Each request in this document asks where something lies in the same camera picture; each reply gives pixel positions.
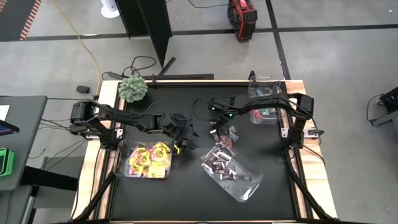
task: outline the clear plastic container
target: clear plastic container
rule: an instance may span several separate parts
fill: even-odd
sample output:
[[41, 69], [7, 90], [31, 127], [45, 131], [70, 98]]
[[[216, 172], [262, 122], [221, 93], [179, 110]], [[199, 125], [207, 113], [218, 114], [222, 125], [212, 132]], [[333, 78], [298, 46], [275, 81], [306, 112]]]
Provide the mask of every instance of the clear plastic container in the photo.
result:
[[[277, 86], [270, 84], [268, 78], [250, 78], [248, 96], [271, 96], [277, 94]], [[278, 112], [275, 108], [265, 108], [250, 111], [250, 121], [253, 124], [275, 124], [278, 121]]]
[[201, 157], [205, 172], [239, 202], [245, 202], [262, 181], [261, 170], [221, 143]]
[[165, 179], [170, 175], [171, 147], [167, 142], [121, 141], [113, 172], [118, 177]]

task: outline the yellow cable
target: yellow cable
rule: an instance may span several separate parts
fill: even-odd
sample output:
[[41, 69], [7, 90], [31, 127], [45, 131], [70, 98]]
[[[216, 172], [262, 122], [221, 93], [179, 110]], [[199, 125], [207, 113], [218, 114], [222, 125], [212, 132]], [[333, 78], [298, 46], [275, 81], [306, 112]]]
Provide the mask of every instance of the yellow cable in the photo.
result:
[[83, 43], [83, 41], [80, 39], [79, 33], [76, 31], [75, 27], [72, 25], [72, 23], [69, 21], [67, 15], [65, 15], [65, 13], [63, 13], [63, 11], [60, 9], [60, 7], [58, 6], [58, 4], [55, 2], [55, 0], [51, 0], [55, 7], [58, 9], [58, 11], [61, 12], [61, 14], [63, 15], [63, 17], [65, 18], [65, 20], [69, 23], [70, 27], [75, 31], [75, 34], [77, 36], [77, 38], [79, 39], [80, 43], [82, 44], [82, 46], [87, 50], [87, 52], [91, 55], [91, 58], [93, 59], [95, 66], [97, 67], [97, 72], [98, 72], [98, 82], [97, 82], [97, 90], [95, 91], [96, 95], [100, 94], [100, 85], [101, 85], [101, 72], [100, 72], [100, 67], [98, 66], [98, 62], [95, 60], [93, 53], [91, 53], [90, 50], [88, 50], [88, 48], [86, 47], [86, 45]]

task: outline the black table leg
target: black table leg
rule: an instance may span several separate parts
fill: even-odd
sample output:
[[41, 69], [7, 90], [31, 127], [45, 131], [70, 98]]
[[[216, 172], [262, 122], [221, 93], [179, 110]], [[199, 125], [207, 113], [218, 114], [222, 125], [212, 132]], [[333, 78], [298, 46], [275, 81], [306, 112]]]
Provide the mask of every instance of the black table leg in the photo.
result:
[[25, 166], [20, 183], [22, 185], [39, 185], [73, 191], [77, 190], [78, 187], [77, 178], [55, 174], [30, 166]]

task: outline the wooden table frame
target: wooden table frame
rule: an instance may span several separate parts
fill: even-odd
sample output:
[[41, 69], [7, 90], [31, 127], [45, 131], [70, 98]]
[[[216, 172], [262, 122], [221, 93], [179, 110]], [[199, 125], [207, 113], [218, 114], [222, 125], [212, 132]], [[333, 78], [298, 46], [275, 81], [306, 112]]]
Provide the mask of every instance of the wooden table frame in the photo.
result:
[[[101, 93], [99, 95], [98, 102], [101, 104], [107, 104], [114, 107], [116, 103], [116, 97], [118, 84], [120, 81], [104, 81], [101, 87]], [[221, 83], [221, 82], [248, 82], [248, 80], [162, 80], [157, 81], [158, 83]], [[287, 88], [287, 93], [303, 93], [305, 94], [305, 88], [302, 80], [287, 80], [284, 81]], [[124, 101], [121, 100], [119, 103], [119, 109], [124, 108]], [[285, 127], [289, 127], [289, 123], [287, 117], [283, 119], [283, 123]], [[109, 121], [103, 121], [103, 125], [107, 127], [111, 127], [111, 123]], [[306, 123], [306, 128], [313, 127], [313, 123], [308, 121]], [[318, 145], [317, 140], [305, 139], [304, 144], [308, 146], [310, 149], [321, 155], [321, 150]], [[115, 152], [110, 152], [108, 156], [108, 166], [106, 167], [106, 173], [111, 172], [111, 167], [114, 160]], [[327, 212], [327, 214], [332, 217], [337, 217], [335, 206], [333, 203], [333, 198], [331, 196], [331, 191], [328, 183], [328, 177], [326, 174], [325, 167], [323, 165], [322, 160], [314, 155], [312, 152], [306, 149], [300, 150], [300, 156], [302, 160], [302, 167], [304, 171], [305, 180], [307, 183], [307, 189], [311, 192], [315, 200], [319, 203], [320, 206]], [[80, 174], [80, 182], [79, 182], [79, 198], [76, 206], [76, 212], [73, 218], [79, 216], [79, 214], [83, 211], [83, 209], [90, 202], [90, 198], [94, 196], [98, 189], [98, 185], [100, 183], [101, 173], [104, 172], [104, 159], [105, 159], [105, 150], [100, 149], [100, 141], [99, 140], [91, 140], [87, 145], [87, 150], [85, 154], [85, 159], [83, 163], [83, 167]], [[295, 158], [292, 160], [294, 169], [297, 171], [297, 166], [295, 165]], [[303, 199], [303, 195], [299, 188], [295, 186], [297, 199], [298, 199], [298, 207], [300, 210], [300, 216], [302, 218], [307, 218], [307, 213], [305, 209], [305, 203]], [[101, 204], [98, 208], [98, 218], [102, 219], [106, 216], [106, 208], [109, 202], [109, 187], [103, 194]]]

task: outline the metal clamp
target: metal clamp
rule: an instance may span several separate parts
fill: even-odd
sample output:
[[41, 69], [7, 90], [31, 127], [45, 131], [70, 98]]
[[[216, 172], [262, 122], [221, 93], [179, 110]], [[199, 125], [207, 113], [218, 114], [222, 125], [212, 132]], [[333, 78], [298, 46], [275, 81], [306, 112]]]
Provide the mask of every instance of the metal clamp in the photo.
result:
[[[281, 128], [280, 129], [282, 138], [287, 138], [288, 132], [289, 132], [289, 128]], [[317, 130], [315, 128], [304, 128], [303, 132], [304, 132], [305, 138], [317, 139], [319, 137], [319, 134], [317, 133]]]

